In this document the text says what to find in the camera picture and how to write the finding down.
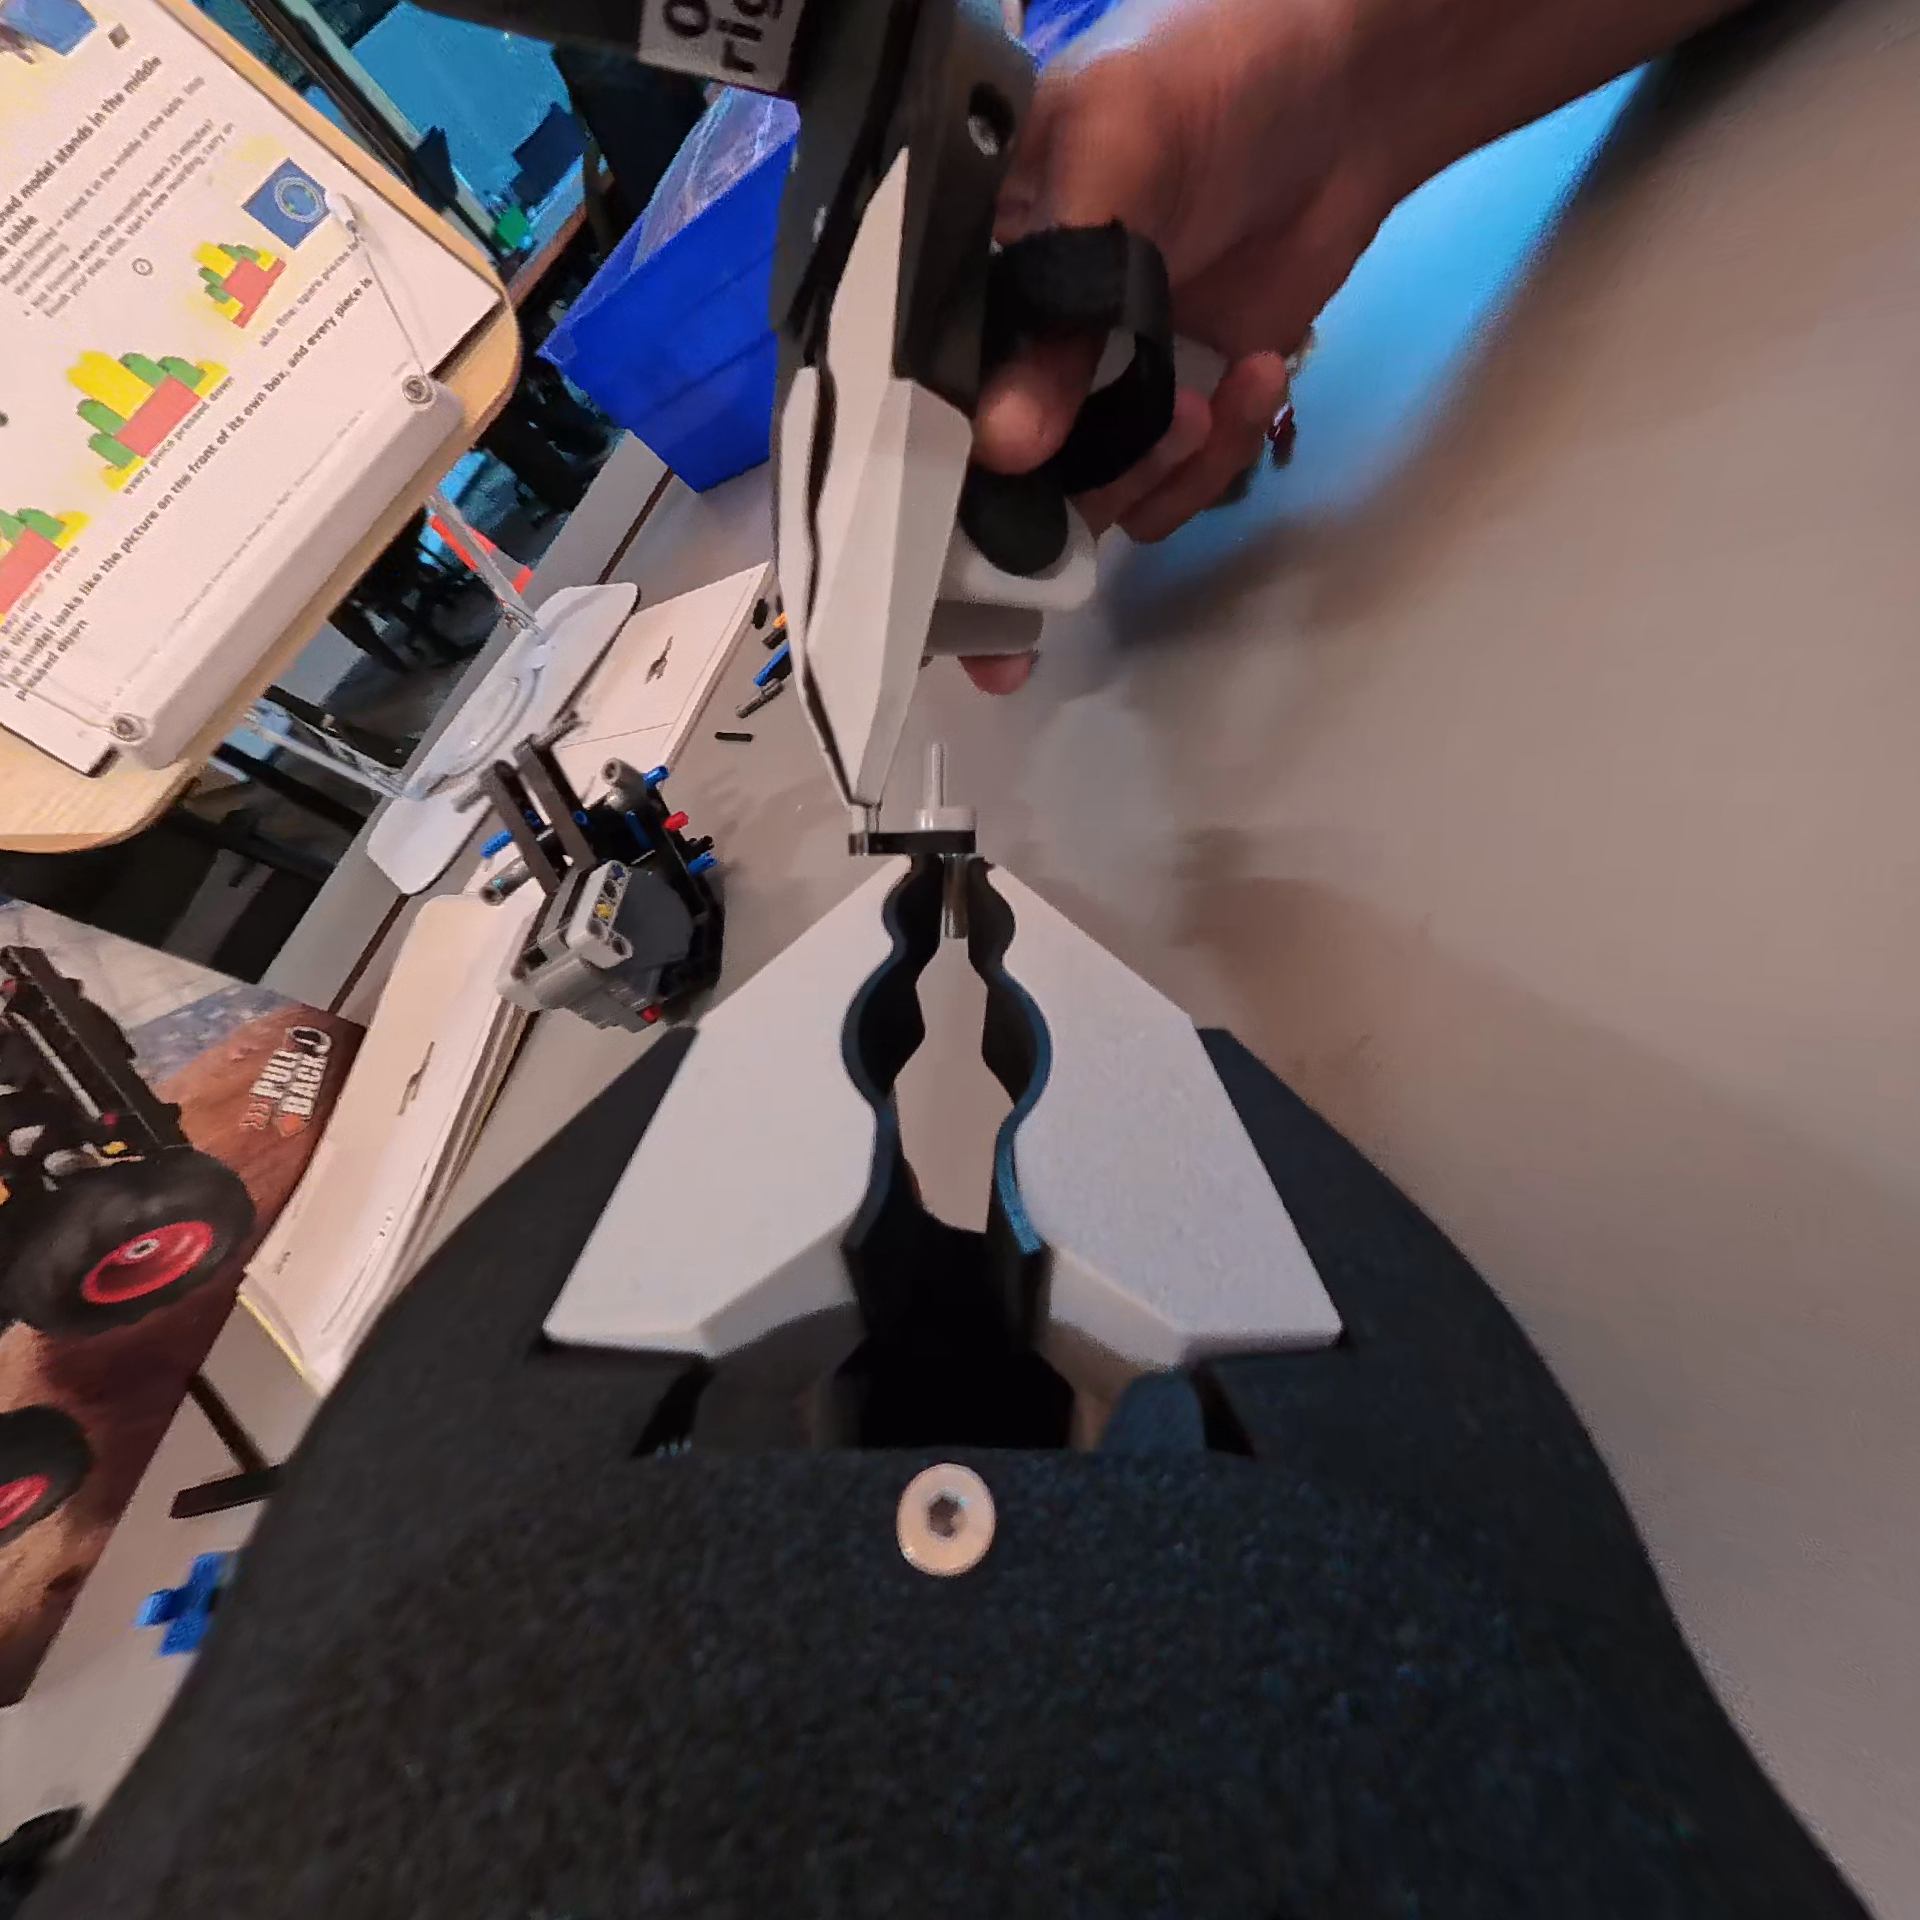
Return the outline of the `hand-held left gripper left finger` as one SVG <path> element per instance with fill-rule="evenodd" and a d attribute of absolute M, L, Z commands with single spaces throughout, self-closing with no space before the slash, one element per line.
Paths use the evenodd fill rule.
<path fill-rule="evenodd" d="M 856 1301 L 845 1242 L 900 1158 L 939 861 L 879 861 L 692 1030 L 541 1324 L 564 1347 L 725 1357 Z"/>

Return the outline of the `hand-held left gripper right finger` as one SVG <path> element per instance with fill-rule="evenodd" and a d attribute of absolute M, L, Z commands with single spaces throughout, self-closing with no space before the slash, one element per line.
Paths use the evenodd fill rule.
<path fill-rule="evenodd" d="M 973 861 L 980 1055 L 1009 1112 L 991 1221 L 1062 1374 L 1325 1350 L 1342 1319 L 1188 1013 L 1006 868 Z"/>

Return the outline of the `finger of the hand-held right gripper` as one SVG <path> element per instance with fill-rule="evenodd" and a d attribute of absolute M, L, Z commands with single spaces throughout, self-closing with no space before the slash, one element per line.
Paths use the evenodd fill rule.
<path fill-rule="evenodd" d="M 900 153 L 859 220 L 829 316 L 818 494 L 818 712 L 841 801 L 878 805 L 900 750 L 971 450 L 969 416 L 896 369 Z"/>
<path fill-rule="evenodd" d="M 822 560 L 815 527 L 814 455 L 827 450 L 832 420 L 823 417 L 822 378 L 815 366 L 797 363 L 783 388 L 775 420 L 775 570 L 786 620 L 789 678 L 808 725 L 841 803 L 852 803 L 852 786 L 818 684 L 814 612 Z"/>

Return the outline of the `pile of small plastic pins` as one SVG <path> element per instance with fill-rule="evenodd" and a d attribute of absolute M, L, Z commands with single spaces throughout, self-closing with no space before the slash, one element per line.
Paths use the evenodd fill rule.
<path fill-rule="evenodd" d="M 750 732 L 747 721 L 755 718 L 762 707 L 767 707 L 774 699 L 778 699 L 794 676 L 796 661 L 791 654 L 788 613 L 782 602 L 755 602 L 753 633 L 764 643 L 764 657 L 753 669 L 752 692 L 735 707 L 734 728 L 715 732 L 715 740 L 729 743 L 750 741 L 753 734 Z"/>

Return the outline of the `small grey axle piece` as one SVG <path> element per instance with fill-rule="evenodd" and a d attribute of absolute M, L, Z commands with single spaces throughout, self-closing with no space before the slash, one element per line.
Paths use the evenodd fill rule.
<path fill-rule="evenodd" d="M 933 859 L 939 874 L 939 928 L 948 942 L 968 936 L 969 883 L 978 859 L 978 811 L 948 789 L 948 743 L 933 737 L 923 747 L 923 777 L 918 808 L 907 828 L 884 828 L 878 808 L 856 811 L 848 832 L 856 857 L 909 856 Z"/>

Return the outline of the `person's right forearm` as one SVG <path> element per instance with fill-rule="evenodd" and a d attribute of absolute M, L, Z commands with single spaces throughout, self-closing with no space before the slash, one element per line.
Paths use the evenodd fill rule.
<path fill-rule="evenodd" d="M 1369 244 L 1419 186 L 1741 2 L 1366 2 L 1342 27 L 1342 153 Z"/>

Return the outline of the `person's right hand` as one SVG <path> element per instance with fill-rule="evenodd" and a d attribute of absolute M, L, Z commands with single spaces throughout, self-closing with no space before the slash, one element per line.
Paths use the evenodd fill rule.
<path fill-rule="evenodd" d="M 1134 3 L 1054 60 L 995 240 L 1128 228 L 1165 267 L 1171 328 L 1218 359 L 1169 426 L 1074 505 L 1138 543 L 1209 512 L 1292 421 L 1292 359 L 1380 230 L 1446 3 Z"/>

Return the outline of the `blue plastic bin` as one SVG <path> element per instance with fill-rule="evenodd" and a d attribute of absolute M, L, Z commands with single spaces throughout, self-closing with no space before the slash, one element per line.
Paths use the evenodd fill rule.
<path fill-rule="evenodd" d="M 789 101 L 720 90 L 540 347 L 699 494 L 769 457 L 771 276 L 797 137 Z"/>

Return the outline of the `partly built toy vehicle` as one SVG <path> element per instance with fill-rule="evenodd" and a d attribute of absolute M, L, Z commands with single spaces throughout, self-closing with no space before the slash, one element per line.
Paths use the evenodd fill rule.
<path fill-rule="evenodd" d="M 495 986 L 523 1012 L 638 1033 L 684 1012 L 722 970 L 713 841 L 664 800 L 666 767 L 606 759 L 599 791 L 586 797 L 555 737 L 523 736 L 478 779 L 495 830 L 476 895 L 487 906 L 529 900 Z"/>

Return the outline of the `building instruction booklet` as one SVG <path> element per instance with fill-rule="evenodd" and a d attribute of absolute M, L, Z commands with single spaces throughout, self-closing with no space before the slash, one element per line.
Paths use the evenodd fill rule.
<path fill-rule="evenodd" d="M 769 592 L 760 566 L 635 602 L 550 728 L 561 769 L 593 773 L 591 750 L 668 761 Z M 420 1260 L 531 1018 L 498 988 L 529 900 L 487 906 L 478 883 L 430 898 L 409 921 L 308 1171 L 242 1283 L 242 1303 L 316 1393 Z"/>

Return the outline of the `toy truck box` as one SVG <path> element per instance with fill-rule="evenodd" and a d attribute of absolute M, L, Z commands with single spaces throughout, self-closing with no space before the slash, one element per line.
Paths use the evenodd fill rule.
<path fill-rule="evenodd" d="M 4 900 L 4 1707 L 34 1688 L 231 1318 L 362 1035 Z"/>

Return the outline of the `instruction sign board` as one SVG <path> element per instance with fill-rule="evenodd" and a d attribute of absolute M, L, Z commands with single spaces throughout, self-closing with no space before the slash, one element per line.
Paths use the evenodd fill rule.
<path fill-rule="evenodd" d="M 485 254 L 193 3 L 4 3 L 2 839 L 158 819 L 515 384 Z"/>

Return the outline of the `pile of plastic beams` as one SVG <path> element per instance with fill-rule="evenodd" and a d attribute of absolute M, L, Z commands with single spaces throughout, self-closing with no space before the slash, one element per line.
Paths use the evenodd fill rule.
<path fill-rule="evenodd" d="M 236 1549 L 200 1552 L 180 1582 L 142 1597 L 133 1625 L 155 1635 L 154 1651 L 161 1659 L 189 1658 L 201 1647 L 236 1559 Z"/>

